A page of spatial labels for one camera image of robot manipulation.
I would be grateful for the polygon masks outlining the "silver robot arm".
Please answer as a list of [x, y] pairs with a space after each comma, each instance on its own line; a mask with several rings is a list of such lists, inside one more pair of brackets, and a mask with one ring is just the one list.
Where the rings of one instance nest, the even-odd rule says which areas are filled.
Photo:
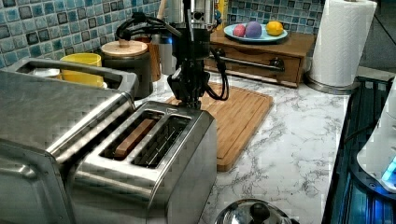
[[210, 75], [204, 60], [209, 57], [210, 35], [216, 27], [214, 0], [171, 0], [169, 23], [172, 55], [177, 59], [176, 72], [167, 82], [178, 105], [200, 108], [200, 98], [207, 93], [215, 100], [223, 97], [208, 85]]

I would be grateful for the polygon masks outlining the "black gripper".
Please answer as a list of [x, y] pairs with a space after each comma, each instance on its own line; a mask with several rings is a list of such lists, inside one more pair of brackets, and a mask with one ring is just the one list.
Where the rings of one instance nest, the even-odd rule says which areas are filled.
[[209, 74], [204, 59], [209, 56], [210, 33], [206, 29], [179, 29], [181, 36], [172, 35], [172, 54], [177, 58], [176, 72], [167, 83], [179, 106], [200, 108]]

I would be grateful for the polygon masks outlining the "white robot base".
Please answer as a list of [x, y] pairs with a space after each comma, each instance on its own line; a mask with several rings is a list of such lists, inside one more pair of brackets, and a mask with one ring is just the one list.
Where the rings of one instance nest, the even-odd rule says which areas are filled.
[[392, 81], [389, 95], [369, 140], [357, 155], [362, 170], [394, 193], [396, 157], [396, 86]]

